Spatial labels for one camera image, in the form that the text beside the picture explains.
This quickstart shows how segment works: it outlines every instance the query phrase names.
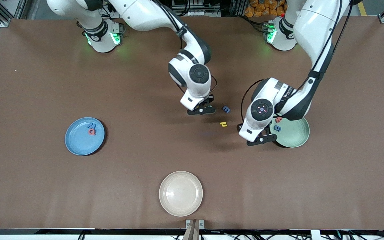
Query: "white plate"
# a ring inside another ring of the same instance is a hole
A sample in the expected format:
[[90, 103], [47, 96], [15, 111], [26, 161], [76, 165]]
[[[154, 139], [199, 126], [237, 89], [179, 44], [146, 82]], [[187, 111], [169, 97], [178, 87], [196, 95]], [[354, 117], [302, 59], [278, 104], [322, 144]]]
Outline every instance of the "white plate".
[[170, 173], [160, 186], [160, 202], [164, 210], [176, 217], [194, 213], [202, 202], [201, 182], [185, 171]]

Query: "plate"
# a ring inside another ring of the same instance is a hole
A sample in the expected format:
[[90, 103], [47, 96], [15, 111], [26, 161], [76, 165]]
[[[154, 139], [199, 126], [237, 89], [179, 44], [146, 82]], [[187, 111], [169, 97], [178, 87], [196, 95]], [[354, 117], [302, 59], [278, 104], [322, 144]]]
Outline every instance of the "plate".
[[201, 182], [185, 171], [169, 174], [160, 186], [160, 202], [164, 210], [176, 217], [194, 213], [202, 202]]
[[96, 118], [83, 117], [69, 126], [64, 137], [64, 143], [71, 153], [84, 156], [99, 149], [104, 139], [105, 128], [103, 124]]
[[[281, 128], [280, 131], [275, 130], [276, 126]], [[283, 118], [279, 123], [276, 123], [274, 118], [269, 128], [271, 133], [277, 135], [276, 142], [289, 148], [302, 146], [306, 143], [310, 134], [309, 124], [305, 118], [295, 121]]]

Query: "white robotic arm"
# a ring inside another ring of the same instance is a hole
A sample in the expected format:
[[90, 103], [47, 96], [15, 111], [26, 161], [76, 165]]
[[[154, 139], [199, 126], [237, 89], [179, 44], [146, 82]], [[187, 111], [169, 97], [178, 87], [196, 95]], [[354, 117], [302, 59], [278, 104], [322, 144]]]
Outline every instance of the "white robotic arm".
[[349, 0], [307, 0], [294, 24], [297, 43], [309, 55], [312, 69], [303, 88], [297, 89], [275, 78], [262, 80], [256, 87], [252, 103], [247, 108], [239, 135], [249, 143], [256, 138], [273, 118], [281, 114], [289, 120], [303, 118], [311, 105], [315, 91], [331, 61], [333, 45], [332, 31], [343, 15]]
[[[180, 102], [188, 109], [188, 114], [209, 114], [215, 109], [208, 105], [213, 100], [210, 95], [211, 73], [205, 66], [211, 59], [209, 45], [199, 38], [171, 9], [158, 0], [110, 0], [121, 18], [133, 29], [149, 31], [168, 27], [186, 42], [175, 58], [169, 62], [169, 74], [179, 86], [186, 87]], [[103, 19], [98, 9], [102, 0], [47, 0], [58, 15], [73, 17], [81, 24], [89, 44], [98, 52], [111, 51], [118, 45], [119, 24]]]

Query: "round gray joint cover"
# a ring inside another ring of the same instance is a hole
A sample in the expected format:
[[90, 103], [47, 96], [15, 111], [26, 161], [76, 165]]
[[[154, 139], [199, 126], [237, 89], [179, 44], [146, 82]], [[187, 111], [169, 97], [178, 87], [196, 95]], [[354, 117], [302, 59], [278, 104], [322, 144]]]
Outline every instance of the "round gray joint cover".
[[202, 64], [195, 64], [189, 70], [189, 76], [196, 83], [206, 83], [209, 79], [209, 71]]

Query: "brown tabletop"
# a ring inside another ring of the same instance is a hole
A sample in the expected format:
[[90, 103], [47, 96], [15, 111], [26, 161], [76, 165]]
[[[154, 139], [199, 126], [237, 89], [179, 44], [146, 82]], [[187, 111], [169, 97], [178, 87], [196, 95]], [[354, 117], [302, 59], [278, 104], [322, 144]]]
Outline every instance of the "brown tabletop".
[[[298, 87], [309, 57], [273, 49], [240, 18], [185, 21], [212, 47], [213, 115], [186, 116], [167, 71], [180, 47], [169, 29], [128, 29], [106, 54], [73, 20], [0, 30], [0, 228], [178, 228], [195, 218], [207, 228], [383, 229], [384, 24], [351, 17], [306, 116], [310, 138], [285, 149], [246, 146], [241, 97], [262, 78]], [[106, 125], [107, 141], [75, 156], [64, 135], [88, 116]], [[204, 188], [188, 217], [158, 199], [177, 170]]]

